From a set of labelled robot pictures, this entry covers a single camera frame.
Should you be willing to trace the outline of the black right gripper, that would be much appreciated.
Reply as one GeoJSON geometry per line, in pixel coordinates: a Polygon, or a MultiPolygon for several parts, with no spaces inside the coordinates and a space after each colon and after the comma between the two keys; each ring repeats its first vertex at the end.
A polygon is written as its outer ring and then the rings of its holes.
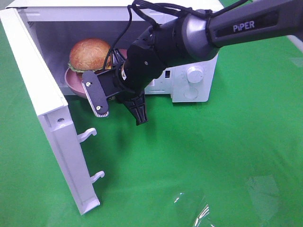
{"type": "Polygon", "coordinates": [[[109,49],[107,71],[98,79],[107,97],[116,95],[136,120],[136,125],[148,121],[144,89],[166,69],[166,51],[161,45],[132,44],[127,50],[109,49]]]}

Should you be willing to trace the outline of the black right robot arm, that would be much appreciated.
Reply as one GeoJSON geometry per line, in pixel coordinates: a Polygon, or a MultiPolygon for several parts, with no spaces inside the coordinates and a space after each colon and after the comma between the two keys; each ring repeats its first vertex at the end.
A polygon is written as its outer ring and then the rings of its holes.
{"type": "Polygon", "coordinates": [[[108,115],[116,96],[137,124],[147,121],[144,89],[166,68],[208,61],[220,48],[303,31],[300,0],[240,0],[222,10],[192,10],[175,4],[135,0],[128,6],[150,26],[130,45],[125,62],[99,74],[98,117],[108,115]]]}

